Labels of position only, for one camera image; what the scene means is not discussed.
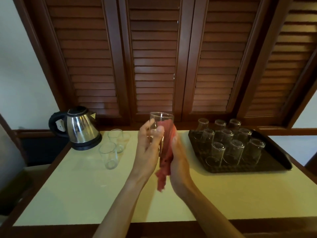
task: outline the person's right hand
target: person's right hand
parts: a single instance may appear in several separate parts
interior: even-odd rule
[[[172,150],[174,158],[171,163],[170,180],[173,190],[180,198],[182,198],[186,195],[188,189],[195,187],[195,184],[189,173],[189,163],[186,152],[177,133],[172,140]]]

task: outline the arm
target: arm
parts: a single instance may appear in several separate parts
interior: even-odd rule
[[[178,135],[173,139],[172,149],[172,187],[191,210],[207,237],[244,237],[194,184],[189,173],[186,153]]]
[[[146,122],[139,131],[138,145],[132,171],[107,215],[99,225],[94,238],[124,238],[128,232],[139,195],[155,170],[159,158],[159,144],[164,128],[150,132],[154,120]],[[150,144],[148,136],[153,135]]]

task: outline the kettle handle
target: kettle handle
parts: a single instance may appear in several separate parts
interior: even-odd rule
[[[56,121],[57,120],[66,120],[66,114],[67,112],[56,112],[56,113],[53,113],[53,115],[50,117],[49,119],[49,128],[50,130],[57,136],[61,136],[61,137],[66,137],[68,138],[68,134],[66,132],[66,125],[65,125],[65,132],[63,131],[60,131],[58,128],[57,128],[57,125],[56,125]]]

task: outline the stainless steel kettle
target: stainless steel kettle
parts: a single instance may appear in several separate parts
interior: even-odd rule
[[[56,112],[49,120],[50,130],[62,137],[68,137],[76,150],[87,150],[95,147],[102,140],[102,135],[94,127],[96,113],[91,113],[84,106],[77,106],[68,112]],[[64,121],[65,132],[57,128],[56,121]]]

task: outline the tray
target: tray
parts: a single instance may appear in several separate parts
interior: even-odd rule
[[[194,130],[188,132],[189,140],[194,149],[195,155],[204,169],[210,173],[232,173],[232,172],[267,172],[267,171],[286,171],[292,169],[292,163],[289,154],[279,147],[268,136],[262,135],[256,130],[252,130],[252,137],[263,140],[266,143],[262,151],[261,158],[256,165],[244,164],[243,160],[238,165],[221,164],[218,166],[209,166],[206,162],[206,156],[198,149],[198,144],[194,138]]]

